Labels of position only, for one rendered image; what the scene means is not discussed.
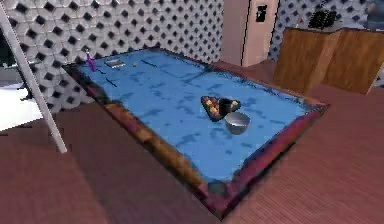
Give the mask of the black mug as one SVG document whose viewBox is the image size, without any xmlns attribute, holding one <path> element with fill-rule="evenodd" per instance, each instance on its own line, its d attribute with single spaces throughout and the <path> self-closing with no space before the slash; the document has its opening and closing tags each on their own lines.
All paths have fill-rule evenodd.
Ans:
<svg viewBox="0 0 384 224">
<path fill-rule="evenodd" d="M 222 98 L 219 101 L 219 112 L 222 116 L 226 116 L 228 113 L 232 111 L 231 109 L 232 101 L 227 98 Z"/>
</svg>

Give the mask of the grey flat book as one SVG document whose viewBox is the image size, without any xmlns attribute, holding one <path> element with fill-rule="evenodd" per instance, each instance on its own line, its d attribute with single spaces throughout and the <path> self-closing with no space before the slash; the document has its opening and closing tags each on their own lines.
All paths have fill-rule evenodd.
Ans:
<svg viewBox="0 0 384 224">
<path fill-rule="evenodd" d="M 109 66 L 110 68 L 118 68 L 118 67 L 122 67 L 125 65 L 125 63 L 123 61 L 121 61 L 120 59 L 109 60 L 109 61 L 106 61 L 105 64 L 107 66 Z"/>
</svg>

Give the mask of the grey metal bowl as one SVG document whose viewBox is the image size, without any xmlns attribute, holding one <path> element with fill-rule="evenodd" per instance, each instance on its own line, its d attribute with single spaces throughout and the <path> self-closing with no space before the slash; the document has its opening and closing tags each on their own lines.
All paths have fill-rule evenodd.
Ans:
<svg viewBox="0 0 384 224">
<path fill-rule="evenodd" d="M 225 117 L 226 128 L 230 133 L 235 135 L 240 135 L 244 133 L 250 123 L 250 118 L 240 112 L 231 112 L 228 113 Z"/>
</svg>

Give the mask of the blue pool table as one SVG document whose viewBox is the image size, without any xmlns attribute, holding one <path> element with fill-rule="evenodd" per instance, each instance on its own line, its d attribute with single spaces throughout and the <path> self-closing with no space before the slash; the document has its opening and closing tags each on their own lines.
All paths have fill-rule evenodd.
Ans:
<svg viewBox="0 0 384 224">
<path fill-rule="evenodd" d="M 125 63 L 110 68 L 106 61 Z M 327 110 L 325 103 L 160 49 L 65 65 L 65 71 L 224 218 L 242 193 Z M 235 135 L 212 122 L 202 96 L 241 102 Z"/>
</svg>

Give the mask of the brown wooden counter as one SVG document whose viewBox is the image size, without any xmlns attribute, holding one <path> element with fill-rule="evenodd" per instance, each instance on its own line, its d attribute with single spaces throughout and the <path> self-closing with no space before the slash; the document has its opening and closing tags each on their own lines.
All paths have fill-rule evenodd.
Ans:
<svg viewBox="0 0 384 224">
<path fill-rule="evenodd" d="M 307 94 L 320 84 L 367 94 L 384 68 L 384 31 L 284 31 L 273 82 Z"/>
</svg>

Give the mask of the beige fridge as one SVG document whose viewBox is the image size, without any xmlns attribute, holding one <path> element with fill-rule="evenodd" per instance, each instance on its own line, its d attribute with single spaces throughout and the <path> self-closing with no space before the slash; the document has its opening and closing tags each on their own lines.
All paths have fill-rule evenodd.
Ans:
<svg viewBox="0 0 384 224">
<path fill-rule="evenodd" d="M 279 0 L 224 0 L 220 60 L 249 67 L 270 49 Z"/>
</svg>

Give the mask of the black triangle rack with balls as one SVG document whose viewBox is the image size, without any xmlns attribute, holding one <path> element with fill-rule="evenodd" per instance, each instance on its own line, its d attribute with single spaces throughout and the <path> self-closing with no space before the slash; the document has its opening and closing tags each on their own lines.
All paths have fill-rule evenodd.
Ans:
<svg viewBox="0 0 384 224">
<path fill-rule="evenodd" d="M 212 122 L 217 122 L 223 119 L 223 116 L 220 114 L 220 102 L 222 98 L 211 97 L 211 96 L 202 96 L 201 105 L 206 111 L 209 119 Z M 241 108 L 241 102 L 238 100 L 231 100 L 231 111 L 235 112 Z"/>
</svg>

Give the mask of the purple spray bottle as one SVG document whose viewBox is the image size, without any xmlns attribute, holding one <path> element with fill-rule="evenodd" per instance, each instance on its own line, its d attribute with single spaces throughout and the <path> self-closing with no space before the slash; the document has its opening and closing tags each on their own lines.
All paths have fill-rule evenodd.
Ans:
<svg viewBox="0 0 384 224">
<path fill-rule="evenodd" d="M 96 71 L 96 67 L 95 67 L 93 58 L 90 56 L 89 49 L 87 49 L 87 50 L 85 51 L 85 53 L 86 53 L 86 56 L 87 56 L 87 63 L 88 63 L 88 66 L 90 67 L 90 69 L 91 69 L 92 72 L 95 72 L 95 71 Z"/>
</svg>

